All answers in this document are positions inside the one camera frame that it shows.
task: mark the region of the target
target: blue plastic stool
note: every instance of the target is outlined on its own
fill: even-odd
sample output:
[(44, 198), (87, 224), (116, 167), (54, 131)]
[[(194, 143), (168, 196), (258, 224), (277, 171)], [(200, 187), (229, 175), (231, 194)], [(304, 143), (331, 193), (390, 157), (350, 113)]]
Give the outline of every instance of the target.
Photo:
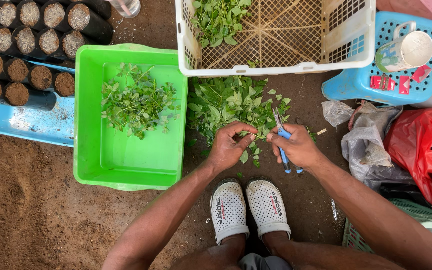
[[(432, 21), (407, 14), (381, 11), (376, 13), (375, 50), (393, 40), (393, 31), (399, 24), (415, 21), (417, 30), (424, 31), (432, 38)], [(401, 29), (400, 36), (408, 34), (409, 27)], [(432, 69), (432, 58), (426, 64)], [(432, 71), (421, 83), (411, 79), (409, 94), (399, 94), (399, 77), (411, 76), (417, 68), (387, 73), (395, 82), (394, 91), (370, 88), (371, 76), (381, 76), (383, 72), (372, 64), (357, 69), (345, 69), (338, 76), (322, 84), (322, 94), (330, 101), (363, 99), (382, 103), (379, 107), (414, 104), (427, 101), (432, 96)]]

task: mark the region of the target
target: mug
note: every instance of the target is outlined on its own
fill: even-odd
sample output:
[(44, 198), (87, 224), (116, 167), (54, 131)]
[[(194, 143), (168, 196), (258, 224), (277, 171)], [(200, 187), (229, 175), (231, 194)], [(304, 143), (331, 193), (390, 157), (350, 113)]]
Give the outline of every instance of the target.
[[(399, 31), (409, 25), (409, 33), (399, 36)], [(417, 68), (432, 57), (432, 39), (416, 31), (416, 22), (407, 21), (394, 30), (393, 41), (382, 45), (376, 52), (375, 64), (385, 73)]]

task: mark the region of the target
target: dirt ground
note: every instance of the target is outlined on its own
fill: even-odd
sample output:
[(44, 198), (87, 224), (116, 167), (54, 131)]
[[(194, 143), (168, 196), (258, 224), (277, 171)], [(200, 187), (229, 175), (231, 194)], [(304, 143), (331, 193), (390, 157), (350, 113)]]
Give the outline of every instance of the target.
[[(155, 48), (177, 49), (175, 8), (171, 1), (141, 0), (141, 13), (123, 19), (113, 10), (113, 44), (138, 43)], [(269, 89), (291, 98), (289, 122), (327, 132), (317, 137), (319, 149), (335, 164), (348, 170), (341, 156), (345, 125), (333, 128), (323, 117), (321, 84), (337, 72), (269, 77)], [(204, 140), (187, 130), (186, 141), (199, 138), (185, 149), (183, 175), (204, 158)], [(307, 172), (286, 174), (270, 146), (261, 141), (261, 169), (251, 162), (238, 163), (219, 175), (184, 219), (151, 269), (168, 269), (182, 256), (215, 244), (209, 213), (211, 191), (218, 181), (237, 177), (241, 182), (263, 175), (282, 192), (288, 223), (295, 241), (341, 245), (345, 217), (333, 218), (330, 197)], [(123, 192), (79, 184), (73, 177), (73, 149), (0, 135), (0, 269), (96, 270), (131, 220), (162, 191)], [(248, 215), (251, 238), (247, 252), (267, 255), (257, 240), (253, 218)]]

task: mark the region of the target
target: scissors blade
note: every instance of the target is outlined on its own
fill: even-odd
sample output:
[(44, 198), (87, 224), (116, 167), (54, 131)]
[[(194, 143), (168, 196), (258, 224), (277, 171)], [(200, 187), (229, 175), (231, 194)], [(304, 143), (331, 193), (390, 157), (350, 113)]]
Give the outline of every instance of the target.
[(279, 111), (275, 111), (275, 109), (273, 109), (273, 114), (274, 114), (274, 120), (276, 121), (276, 126), (278, 128), (284, 128), (283, 127), (283, 123), (281, 122), (281, 116), (279, 115)]

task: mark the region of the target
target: shoe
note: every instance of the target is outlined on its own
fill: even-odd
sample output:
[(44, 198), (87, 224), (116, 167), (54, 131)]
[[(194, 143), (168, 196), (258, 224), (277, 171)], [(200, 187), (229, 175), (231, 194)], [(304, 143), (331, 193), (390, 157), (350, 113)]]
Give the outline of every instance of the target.
[(258, 225), (258, 236), (274, 231), (286, 231), (291, 239), (286, 210), (281, 193), (276, 185), (266, 177), (252, 177), (246, 186), (249, 209)]
[(248, 239), (246, 202), (243, 189), (236, 179), (229, 178), (219, 182), (213, 190), (210, 208), (218, 246), (228, 236), (246, 234)]

